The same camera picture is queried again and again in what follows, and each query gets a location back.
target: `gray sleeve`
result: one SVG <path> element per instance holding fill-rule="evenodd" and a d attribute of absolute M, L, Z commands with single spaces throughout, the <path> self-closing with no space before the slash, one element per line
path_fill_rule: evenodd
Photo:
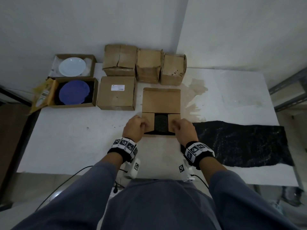
<path fill-rule="evenodd" d="M 298 229 L 232 171 L 215 173 L 209 191 L 224 229 Z"/>
<path fill-rule="evenodd" d="M 17 229 L 95 229 L 116 178 L 115 166 L 98 162 L 48 205 L 16 225 Z"/>

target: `blue plate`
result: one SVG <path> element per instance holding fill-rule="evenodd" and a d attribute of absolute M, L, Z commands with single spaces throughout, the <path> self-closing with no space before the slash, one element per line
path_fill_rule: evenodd
<path fill-rule="evenodd" d="M 85 81 L 69 81 L 59 91 L 59 99 L 65 105 L 81 104 L 89 92 L 90 87 Z"/>

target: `white table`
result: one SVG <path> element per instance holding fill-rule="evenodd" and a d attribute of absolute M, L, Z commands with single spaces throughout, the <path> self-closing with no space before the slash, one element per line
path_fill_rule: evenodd
<path fill-rule="evenodd" d="M 100 81 L 102 76 L 102 64 L 97 63 L 94 77 Z M 144 87 L 170 88 L 139 83 L 135 111 L 42 109 L 17 172 L 74 174 L 98 162 L 114 138 L 121 136 L 126 122 L 141 115 Z M 181 116 L 192 122 L 278 125 L 261 73 L 188 68 L 179 88 Z M 138 151 L 139 178 L 180 179 L 178 166 L 183 156 L 175 138 L 143 137 Z M 288 165 L 227 168 L 249 184 L 297 186 L 293 167 Z"/>

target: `hand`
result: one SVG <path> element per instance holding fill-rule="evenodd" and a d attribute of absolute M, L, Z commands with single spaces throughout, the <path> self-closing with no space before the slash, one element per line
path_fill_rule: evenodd
<path fill-rule="evenodd" d="M 191 141 L 198 141 L 195 127 L 190 121 L 186 119 L 174 119 L 172 124 L 178 142 L 184 147 Z"/>
<path fill-rule="evenodd" d="M 148 120 L 135 115 L 129 119 L 128 123 L 124 127 L 122 136 L 125 138 L 130 138 L 137 143 L 142 139 L 146 126 L 149 126 Z"/>

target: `person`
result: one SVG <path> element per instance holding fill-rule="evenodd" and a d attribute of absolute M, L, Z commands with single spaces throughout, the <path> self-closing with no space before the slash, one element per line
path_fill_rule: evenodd
<path fill-rule="evenodd" d="M 126 124 L 122 137 L 137 143 L 146 125 L 146 119 L 134 116 Z M 172 127 L 185 147 L 201 144 L 188 120 L 174 120 Z M 13 229 L 96 229 L 103 215 L 101 229 L 298 229 L 209 152 L 205 151 L 200 160 L 196 156 L 197 164 L 193 165 L 201 169 L 212 198 L 191 183 L 170 179 L 132 180 L 107 205 L 121 164 L 131 160 L 114 147 L 48 205 Z"/>

